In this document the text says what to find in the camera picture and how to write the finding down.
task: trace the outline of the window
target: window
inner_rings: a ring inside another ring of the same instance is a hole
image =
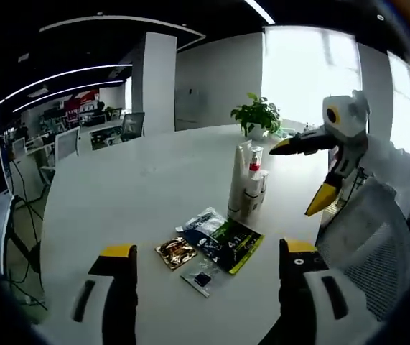
[[[319,126],[327,96],[361,89],[353,36],[314,27],[267,27],[262,96],[283,119]]]
[[[395,148],[410,153],[410,66],[388,52],[393,78],[393,122],[391,138]]]

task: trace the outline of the led light strip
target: led light strip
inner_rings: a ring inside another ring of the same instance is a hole
[[[188,27],[183,27],[181,25],[177,24],[172,24],[168,22],[163,22],[158,19],[150,19],[150,18],[143,18],[143,17],[133,17],[133,16],[89,16],[89,17],[80,17],[80,18],[72,18],[68,20],[63,20],[62,22],[58,23],[53,23],[50,25],[47,25],[46,27],[41,27],[39,32],[44,32],[50,29],[54,29],[56,27],[61,27],[63,25],[68,25],[68,24],[74,24],[74,23],[79,23],[79,22],[89,22],[92,20],[131,20],[133,22],[146,22],[146,23],[151,23],[151,24],[158,24],[162,25],[164,27],[172,27],[173,29],[178,29],[182,30],[185,32],[189,32],[190,34],[197,35],[198,38],[196,40],[193,40],[181,47],[177,48],[177,51],[180,52],[181,50],[185,49],[186,47],[189,47],[190,45],[194,45],[195,43],[204,40],[206,38],[205,34],[202,34],[201,32],[189,29]]]
[[[94,83],[94,84],[82,85],[82,86],[77,86],[77,87],[75,87],[75,88],[69,88],[69,89],[67,89],[67,90],[58,91],[58,92],[55,92],[55,93],[51,93],[50,95],[46,95],[46,96],[43,96],[43,97],[41,97],[41,98],[35,99],[35,100],[33,100],[33,101],[30,101],[29,103],[26,103],[25,105],[20,106],[19,108],[16,108],[15,110],[13,110],[13,112],[15,113],[15,112],[17,112],[18,110],[21,110],[21,109],[23,109],[23,108],[25,108],[25,107],[27,107],[27,106],[30,106],[31,104],[34,104],[34,103],[36,103],[36,102],[38,102],[38,101],[41,101],[41,100],[43,100],[43,99],[46,99],[46,98],[49,98],[49,97],[53,97],[53,96],[59,95],[59,94],[64,93],[64,92],[69,92],[69,91],[73,91],[73,90],[78,90],[79,88],[89,88],[89,87],[91,87],[91,86],[99,86],[99,85],[107,85],[107,84],[123,83],[123,82],[124,82],[124,80],[123,80],[123,81],[122,81],[122,80],[120,80],[120,81],[119,81],[119,80],[104,81],[104,82],[102,82],[102,83]]]
[[[50,79],[54,79],[54,78],[61,77],[61,76],[63,76],[63,75],[72,74],[72,73],[77,73],[77,72],[83,72],[83,71],[85,71],[85,70],[97,70],[97,69],[99,69],[99,68],[114,68],[114,67],[129,67],[129,66],[132,66],[132,64],[131,64],[131,63],[127,63],[127,64],[120,64],[120,65],[102,65],[102,66],[93,66],[93,67],[79,68],[78,70],[69,70],[69,71],[67,71],[67,72],[58,73],[58,74],[52,75],[52,76],[50,76],[50,77],[46,77],[46,78],[44,78],[44,79],[41,79],[41,80],[39,80],[39,81],[35,81],[35,82],[33,82],[32,84],[29,84],[29,85],[27,85],[27,86],[25,86],[25,87],[23,87],[23,88],[20,88],[19,90],[16,90],[16,91],[13,92],[13,93],[10,93],[6,98],[4,98],[2,101],[0,101],[0,104],[3,103],[5,100],[7,100],[7,99],[9,99],[9,98],[11,98],[11,97],[17,95],[18,93],[20,93],[20,92],[22,92],[22,91],[24,91],[24,90],[26,90],[26,89],[28,89],[28,88],[31,88],[32,86],[35,86],[35,85],[40,84],[40,83],[43,83],[44,81],[48,81],[48,80],[50,80]]]
[[[263,8],[261,7],[261,5],[259,5],[259,4],[256,2],[256,0],[245,0],[245,1],[246,1],[246,3],[247,3],[249,6],[251,6],[251,7],[254,9],[254,11],[256,11],[257,13],[259,13],[260,16],[261,16],[262,18],[264,18],[267,23],[269,23],[269,24],[275,24],[275,21],[273,20],[273,18],[269,16],[269,14],[266,12],[266,10],[263,9]]]

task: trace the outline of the potted plant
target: potted plant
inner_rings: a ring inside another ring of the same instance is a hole
[[[253,100],[251,105],[237,106],[230,113],[230,117],[234,116],[240,123],[245,137],[262,140],[267,132],[278,131],[281,122],[275,104],[268,103],[267,98],[259,98],[251,92],[248,92],[248,97]]]

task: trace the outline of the black ceiling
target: black ceiling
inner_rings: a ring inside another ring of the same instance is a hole
[[[333,0],[258,0],[277,24],[300,24],[328,27],[356,35],[359,42],[379,50],[404,50],[387,22],[376,19],[372,6],[359,7],[354,1]],[[244,0],[105,0],[101,5],[81,2],[73,5],[50,2],[36,6],[14,4],[0,8],[0,100],[39,79],[56,73],[94,65],[119,63],[141,39],[145,31],[178,37],[178,47],[198,38],[197,35],[146,22],[96,20],[78,22],[40,32],[50,24],[79,17],[124,15],[157,19],[195,30],[206,35],[198,44],[224,37],[260,32],[265,21]],[[29,58],[18,62],[19,56]],[[63,76],[46,82],[51,92],[110,80],[109,69],[92,70]],[[119,78],[131,74],[127,68]],[[32,98],[24,91],[2,104],[6,112]]]

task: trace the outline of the plastic bag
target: plastic bag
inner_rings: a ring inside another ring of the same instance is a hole
[[[211,260],[203,259],[190,266],[181,274],[181,277],[208,298],[211,292],[219,288],[230,276]]]
[[[197,255],[197,251],[182,237],[169,240],[155,248],[155,252],[160,254],[164,263],[172,270],[177,269]]]
[[[187,230],[197,230],[210,236],[224,223],[225,218],[222,217],[214,208],[208,207],[197,217],[190,219],[184,226],[178,226],[176,231],[183,232]]]

